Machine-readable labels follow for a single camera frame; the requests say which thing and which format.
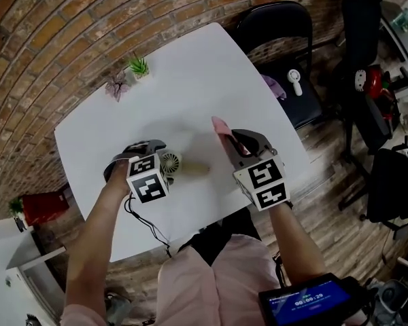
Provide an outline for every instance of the brick wall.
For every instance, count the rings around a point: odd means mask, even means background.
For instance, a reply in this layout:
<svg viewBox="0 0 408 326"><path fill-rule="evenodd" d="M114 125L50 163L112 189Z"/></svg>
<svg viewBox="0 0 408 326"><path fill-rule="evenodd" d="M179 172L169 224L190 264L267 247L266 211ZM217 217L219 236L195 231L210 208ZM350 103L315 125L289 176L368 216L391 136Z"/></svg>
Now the brick wall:
<svg viewBox="0 0 408 326"><path fill-rule="evenodd" d="M54 127L131 51L146 55L213 21L229 29L240 12L270 1L281 0L0 0L0 219L14 196L66 182ZM295 1L311 13L315 43L342 30L341 0ZM302 47L282 40L251 59Z"/></svg>

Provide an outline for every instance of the purple cloth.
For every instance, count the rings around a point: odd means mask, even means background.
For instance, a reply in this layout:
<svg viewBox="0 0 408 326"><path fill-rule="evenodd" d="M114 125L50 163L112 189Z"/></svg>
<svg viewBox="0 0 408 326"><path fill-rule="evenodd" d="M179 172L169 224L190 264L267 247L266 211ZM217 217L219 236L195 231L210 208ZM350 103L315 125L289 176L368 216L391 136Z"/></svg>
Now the purple cloth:
<svg viewBox="0 0 408 326"><path fill-rule="evenodd" d="M282 100L287 98L287 94L284 92L284 89L272 77L266 75L261 75L261 77L263 77L264 81L273 92L273 95L275 95L275 98L280 98Z"/></svg>

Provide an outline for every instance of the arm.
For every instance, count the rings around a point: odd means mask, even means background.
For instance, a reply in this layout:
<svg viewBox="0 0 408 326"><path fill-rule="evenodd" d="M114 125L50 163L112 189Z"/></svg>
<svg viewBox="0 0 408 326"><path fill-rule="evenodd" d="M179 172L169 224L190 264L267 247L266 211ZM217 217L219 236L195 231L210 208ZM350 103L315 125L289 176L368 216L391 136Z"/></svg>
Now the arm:
<svg viewBox="0 0 408 326"><path fill-rule="evenodd" d="M105 317L104 286L118 209L128 194L127 163L118 164L70 249L65 305L79 304Z"/></svg>
<svg viewBox="0 0 408 326"><path fill-rule="evenodd" d="M294 216L282 203L269 211L284 269L295 285L327 273L323 256Z"/></svg>

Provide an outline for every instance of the small pot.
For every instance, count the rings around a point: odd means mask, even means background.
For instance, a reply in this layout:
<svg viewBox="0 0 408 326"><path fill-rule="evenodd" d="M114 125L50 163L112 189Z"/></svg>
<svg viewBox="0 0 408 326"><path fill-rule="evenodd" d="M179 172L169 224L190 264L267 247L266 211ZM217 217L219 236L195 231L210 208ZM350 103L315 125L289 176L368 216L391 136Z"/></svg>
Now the small pot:
<svg viewBox="0 0 408 326"><path fill-rule="evenodd" d="M23 222L25 228L29 228L29 225L26 222L26 215L24 214L24 212L18 213L16 216Z"/></svg>
<svg viewBox="0 0 408 326"><path fill-rule="evenodd" d="M139 83L147 82L149 79L152 78L151 73L148 71L145 75L142 75L140 73L133 73L135 76L136 81Z"/></svg>

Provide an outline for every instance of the black cable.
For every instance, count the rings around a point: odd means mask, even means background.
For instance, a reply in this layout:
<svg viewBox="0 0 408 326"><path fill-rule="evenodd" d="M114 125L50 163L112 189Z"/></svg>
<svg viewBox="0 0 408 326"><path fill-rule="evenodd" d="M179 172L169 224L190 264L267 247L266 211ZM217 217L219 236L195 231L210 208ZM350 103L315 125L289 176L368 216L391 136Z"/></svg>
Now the black cable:
<svg viewBox="0 0 408 326"><path fill-rule="evenodd" d="M171 253L169 252L169 248L171 246L167 242L164 242L163 240L159 239L159 237L157 236L156 228L154 227L154 225L152 223L150 223L148 220L146 220L143 217L139 216L139 214L137 214L135 211L132 210L132 208L131 208L131 200L132 199L136 199L136 198L133 197L133 194L130 192L129 197L124 202L124 210L126 211L126 213L132 214L139 222L146 225L150 229L151 234L153 235L153 237L155 237L155 239L157 239L159 242L161 242L163 245L166 246L166 253L169 256L169 258L172 258Z"/></svg>
<svg viewBox="0 0 408 326"><path fill-rule="evenodd" d="M375 305L376 305L376 300L375 300L375 296L373 296L373 298L371 298L368 304L369 311L367 312L366 320L360 326L367 326L367 324L370 323L370 320L375 312Z"/></svg>
<svg viewBox="0 0 408 326"><path fill-rule="evenodd" d="M389 228L389 229L388 229L387 236L386 236L386 240L384 241L384 245L382 246L382 250L381 250L381 260L382 260L382 262L384 263L385 267L387 267L389 270L392 270L393 268L390 267L390 266L387 264L387 258L386 258L386 256L384 255L384 249L386 248L386 244L387 244L387 242L388 242L388 238L390 237L390 232L391 232L391 231L392 231L392 229Z"/></svg>
<svg viewBox="0 0 408 326"><path fill-rule="evenodd" d="M277 275L279 284L281 287L287 287L286 278L284 277L284 273L282 270L283 261L279 255L279 251L275 256L272 257L273 261L275 262L275 273Z"/></svg>

